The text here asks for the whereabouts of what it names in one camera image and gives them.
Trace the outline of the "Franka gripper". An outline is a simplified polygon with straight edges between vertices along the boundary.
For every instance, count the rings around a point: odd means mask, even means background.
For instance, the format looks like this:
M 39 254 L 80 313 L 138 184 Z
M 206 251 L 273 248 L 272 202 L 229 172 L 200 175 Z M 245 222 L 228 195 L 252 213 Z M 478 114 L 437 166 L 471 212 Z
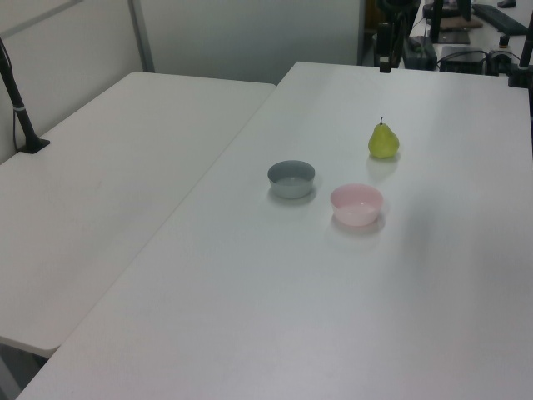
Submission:
M 380 73 L 391 72 L 392 25 L 380 23 L 376 35 L 376 54 L 380 58 Z

